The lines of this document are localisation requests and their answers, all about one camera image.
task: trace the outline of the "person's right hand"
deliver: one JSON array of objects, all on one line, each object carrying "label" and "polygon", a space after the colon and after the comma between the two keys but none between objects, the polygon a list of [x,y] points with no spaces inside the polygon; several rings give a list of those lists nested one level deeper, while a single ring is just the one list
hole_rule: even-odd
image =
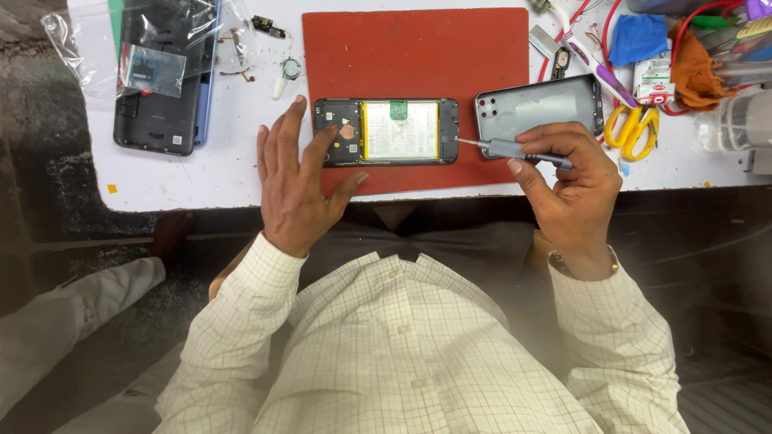
[{"label": "person's right hand", "polygon": [[541,173],[525,160],[508,161],[536,214],[539,227],[579,280],[599,281],[611,275],[606,235],[622,179],[617,165],[579,122],[547,124],[515,137],[526,154],[567,155],[570,172],[557,170],[549,188]]}]

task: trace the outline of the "tube of glue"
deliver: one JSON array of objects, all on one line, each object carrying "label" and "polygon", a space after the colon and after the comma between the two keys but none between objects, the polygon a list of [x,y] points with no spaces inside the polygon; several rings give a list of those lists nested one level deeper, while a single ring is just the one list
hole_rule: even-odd
[{"label": "tube of glue", "polygon": [[672,41],[668,39],[667,51],[635,63],[632,89],[640,104],[665,104],[676,99],[676,84],[670,83],[671,53]]}]

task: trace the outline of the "floor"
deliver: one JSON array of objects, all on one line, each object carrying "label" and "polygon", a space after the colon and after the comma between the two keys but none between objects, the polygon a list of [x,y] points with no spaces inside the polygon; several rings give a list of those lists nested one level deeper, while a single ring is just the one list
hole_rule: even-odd
[{"label": "floor", "polygon": [[[0,48],[0,315],[75,276],[147,254],[157,214],[111,212],[95,179],[83,99],[48,42]],[[481,221],[533,218],[524,198],[435,205],[449,221],[460,212]],[[53,431],[185,338],[208,283],[262,225],[258,209],[195,216],[195,234],[168,279],[79,343],[0,421],[0,432]],[[766,187],[629,192],[618,200],[610,242],[671,324],[693,432],[735,432],[706,413],[764,409],[748,424],[772,432],[771,216]],[[746,398],[758,395],[762,407],[749,410]]]}]

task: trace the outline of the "precision screwdriver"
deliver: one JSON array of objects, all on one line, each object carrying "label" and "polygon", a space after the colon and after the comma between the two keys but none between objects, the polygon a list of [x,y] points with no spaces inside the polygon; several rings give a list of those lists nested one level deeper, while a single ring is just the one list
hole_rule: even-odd
[{"label": "precision screwdriver", "polygon": [[542,160],[555,164],[561,171],[571,171],[574,165],[565,155],[559,154],[524,154],[520,144],[514,141],[493,139],[491,141],[476,141],[459,139],[464,143],[475,144],[480,149],[488,151],[491,157],[521,158],[523,160]]}]

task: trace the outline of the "white table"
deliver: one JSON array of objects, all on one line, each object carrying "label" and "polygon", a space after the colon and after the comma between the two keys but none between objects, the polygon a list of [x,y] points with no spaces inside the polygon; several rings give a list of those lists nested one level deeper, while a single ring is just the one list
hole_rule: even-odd
[{"label": "white table", "polygon": [[[70,7],[93,3],[97,0],[69,0]],[[301,13],[323,11],[373,11],[417,8],[484,8],[524,7],[532,10],[526,0],[296,0],[294,2],[259,2],[245,0],[250,15],[258,14],[274,19],[276,25],[287,29],[286,40],[265,34],[258,35],[262,45],[261,64],[251,74],[254,83],[246,83],[240,76],[217,76],[214,80],[210,130],[206,145],[186,158],[172,157],[146,151],[135,151],[113,143],[112,101],[86,98],[86,114],[92,137],[93,161],[98,176],[102,200],[108,208],[122,212],[146,212],[169,209],[236,208],[260,205],[260,182],[257,175],[256,135],[260,124],[270,125],[289,106],[295,95],[308,94],[305,76],[290,82],[283,99],[271,97],[273,83],[280,74],[278,63],[287,56],[303,59],[303,31]],[[561,0],[573,14],[580,2]],[[574,27],[574,33],[583,38],[587,47],[593,42],[584,35],[598,24],[602,29],[611,0],[586,12]],[[630,13],[622,2],[617,14]],[[560,30],[551,13],[537,16],[531,12],[529,27],[538,24],[556,35]],[[601,53],[597,45],[596,58]],[[537,81],[543,57],[530,47],[530,81]],[[573,61],[568,75],[585,73],[581,62]],[[631,71],[620,68],[620,80],[631,84]],[[611,98],[604,97],[606,115],[610,113]],[[752,175],[748,152],[709,153],[700,150],[692,135],[693,117],[669,117],[663,114],[659,131],[659,149],[645,160],[631,163],[630,175],[625,178],[624,190],[656,190],[664,188],[704,188],[712,186],[755,185],[770,182],[767,176]],[[306,119],[300,135],[304,145],[311,138],[310,122]],[[617,161],[619,150],[608,151]],[[540,164],[549,182],[554,182],[554,168]],[[111,193],[108,185],[117,192]],[[522,195],[516,183],[484,185],[441,190],[389,193],[358,196],[356,201],[389,201],[418,198],[458,198],[479,195]]]}]

